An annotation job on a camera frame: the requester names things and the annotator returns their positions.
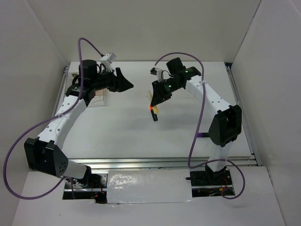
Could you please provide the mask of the orange capped black highlighter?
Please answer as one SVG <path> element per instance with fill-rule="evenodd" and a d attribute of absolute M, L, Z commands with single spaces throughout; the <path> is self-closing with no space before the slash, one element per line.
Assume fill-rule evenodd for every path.
<path fill-rule="evenodd" d="M 158 114 L 158 109 L 157 109 L 157 107 L 155 107 L 155 106 L 154 106 L 154 107 L 150 106 L 150 112 L 151 112 L 153 121 L 158 121 L 158 116 L 157 116 L 157 114 Z"/>

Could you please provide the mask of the purple capped black highlighter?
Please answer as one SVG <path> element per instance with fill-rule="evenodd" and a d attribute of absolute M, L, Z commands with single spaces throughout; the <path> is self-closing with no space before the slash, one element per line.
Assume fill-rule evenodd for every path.
<path fill-rule="evenodd" d="M 198 133 L 197 137 L 209 137 L 208 133 Z"/>

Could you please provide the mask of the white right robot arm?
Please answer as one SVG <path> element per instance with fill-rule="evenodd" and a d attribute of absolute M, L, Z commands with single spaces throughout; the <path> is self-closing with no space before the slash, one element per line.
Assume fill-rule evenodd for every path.
<path fill-rule="evenodd" d="M 205 179 L 217 184 L 226 171 L 226 160 L 232 142 L 242 131 L 242 110 L 238 105 L 231 105 L 220 97 L 204 80 L 204 71 L 196 67 L 185 67 L 180 58 L 167 62 L 170 77 L 164 79 L 163 70 L 153 67 L 150 73 L 157 76 L 152 83 L 153 94 L 151 107 L 155 107 L 172 97 L 172 93 L 181 88 L 189 91 L 201 101 L 200 115 L 209 112 L 211 122 L 208 135 L 214 145 L 214 151 L 205 164 Z"/>

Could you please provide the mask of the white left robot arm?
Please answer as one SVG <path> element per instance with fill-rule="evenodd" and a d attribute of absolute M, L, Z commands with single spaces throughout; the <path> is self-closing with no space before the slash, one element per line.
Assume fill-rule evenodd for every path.
<path fill-rule="evenodd" d="M 79 69 L 83 72 L 74 77 L 67 89 L 63 103 L 46 128 L 36 138 L 24 143 L 29 168 L 55 177 L 76 180 L 83 188 L 89 187 L 94 179 L 91 168 L 76 163 L 63 153 L 63 144 L 78 117 L 87 109 L 98 90 L 123 92 L 133 88 L 117 67 L 112 71 L 99 71 L 95 60 L 83 60 Z"/>

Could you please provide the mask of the clear long organizer tray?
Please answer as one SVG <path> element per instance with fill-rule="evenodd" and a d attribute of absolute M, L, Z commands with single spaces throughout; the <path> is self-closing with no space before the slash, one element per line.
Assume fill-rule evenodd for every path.
<path fill-rule="evenodd" d="M 65 79 L 65 87 L 64 87 L 64 91 L 63 91 L 64 94 L 67 92 L 68 88 L 72 85 L 73 79 L 78 75 L 79 75 L 79 73 L 67 74 L 66 79 Z"/>

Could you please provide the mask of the white cover sheet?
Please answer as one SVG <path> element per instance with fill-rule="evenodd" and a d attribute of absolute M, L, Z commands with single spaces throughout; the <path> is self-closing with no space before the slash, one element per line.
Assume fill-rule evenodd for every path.
<path fill-rule="evenodd" d="M 107 177 L 110 204 L 190 202 L 187 169 L 111 170 Z"/>

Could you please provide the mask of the aluminium table frame rail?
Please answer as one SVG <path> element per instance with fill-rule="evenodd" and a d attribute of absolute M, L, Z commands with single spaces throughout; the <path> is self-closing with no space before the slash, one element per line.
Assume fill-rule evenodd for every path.
<path fill-rule="evenodd" d="M 154 62 L 114 62 L 134 88 L 122 93 L 105 92 L 106 106 L 88 107 L 75 121 L 63 144 L 63 153 L 93 169 L 186 167 L 198 122 L 201 102 L 180 89 L 158 105 L 153 121 L 148 90 Z M 224 62 L 203 62 L 205 81 L 231 105 L 237 103 Z M 246 136 L 233 143 L 229 159 L 240 166 L 258 165 Z"/>

